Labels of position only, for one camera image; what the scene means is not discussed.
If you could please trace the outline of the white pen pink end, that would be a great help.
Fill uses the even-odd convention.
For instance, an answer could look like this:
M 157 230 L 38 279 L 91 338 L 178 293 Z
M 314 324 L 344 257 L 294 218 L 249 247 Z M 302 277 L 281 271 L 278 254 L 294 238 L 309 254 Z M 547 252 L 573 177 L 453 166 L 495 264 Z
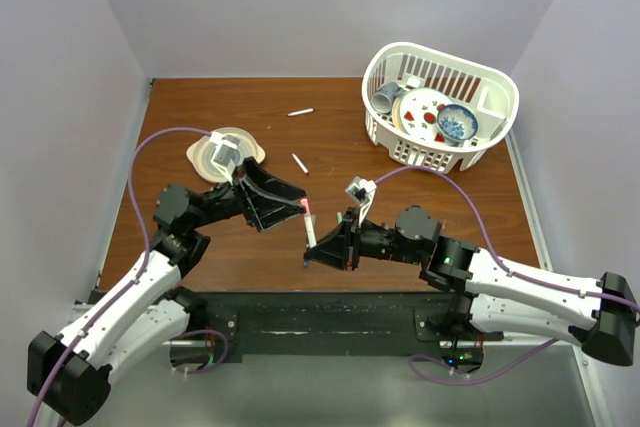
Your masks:
M 315 233 L 315 216 L 313 214 L 306 215 L 304 217 L 304 226 L 307 236 L 307 245 L 309 248 L 313 248 L 317 245 L 317 238 Z

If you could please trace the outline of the white pen red tip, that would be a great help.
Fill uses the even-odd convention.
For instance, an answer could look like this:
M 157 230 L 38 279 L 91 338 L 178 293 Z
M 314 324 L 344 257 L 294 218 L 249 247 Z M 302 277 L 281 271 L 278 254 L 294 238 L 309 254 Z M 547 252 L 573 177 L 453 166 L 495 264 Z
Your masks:
M 304 175 L 307 175 L 307 176 L 310 175 L 310 171 L 308 167 L 304 164 L 304 162 L 300 159 L 300 157 L 297 154 L 291 153 L 291 157 L 296 163 L 296 165 L 300 168 L 300 170 L 304 173 Z

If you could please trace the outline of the pink pen cap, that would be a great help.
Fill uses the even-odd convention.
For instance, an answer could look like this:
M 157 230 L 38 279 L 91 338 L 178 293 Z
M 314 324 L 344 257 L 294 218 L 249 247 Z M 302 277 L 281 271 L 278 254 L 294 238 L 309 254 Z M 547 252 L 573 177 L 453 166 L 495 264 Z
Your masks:
M 307 198 L 303 198 L 303 199 L 300 200 L 300 203 L 305 209 L 305 215 L 306 216 L 310 216 L 311 215 L 311 211 L 310 211 L 310 206 L 309 206 L 308 199 Z

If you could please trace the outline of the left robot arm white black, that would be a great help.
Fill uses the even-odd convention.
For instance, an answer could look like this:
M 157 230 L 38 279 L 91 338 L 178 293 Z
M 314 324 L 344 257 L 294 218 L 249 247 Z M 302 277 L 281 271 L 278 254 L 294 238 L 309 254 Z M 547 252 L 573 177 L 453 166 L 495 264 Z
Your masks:
M 35 403 L 81 426 L 105 404 L 116 378 L 160 343 L 207 333 L 205 302 L 181 294 L 178 284 L 200 262 L 211 242 L 199 228 L 241 216 L 259 232 L 304 214 L 304 189 L 281 180 L 252 157 L 228 163 L 226 179 L 198 193 L 164 187 L 153 215 L 155 232 L 119 281 L 82 316 L 55 334 L 39 332 L 27 350 L 27 389 Z

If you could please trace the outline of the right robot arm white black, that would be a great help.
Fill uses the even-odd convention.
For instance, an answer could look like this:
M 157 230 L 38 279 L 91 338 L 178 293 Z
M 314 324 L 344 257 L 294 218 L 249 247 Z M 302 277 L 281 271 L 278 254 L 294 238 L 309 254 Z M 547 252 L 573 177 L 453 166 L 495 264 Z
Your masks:
M 562 275 L 501 259 L 444 235 L 440 222 L 418 206 L 402 210 L 391 227 L 362 220 L 355 209 L 323 237 L 309 215 L 304 227 L 308 262 L 343 271 L 361 258 L 419 266 L 421 280 L 455 296 L 436 323 L 447 336 L 518 332 L 565 341 L 610 365 L 634 362 L 637 304 L 621 275 Z

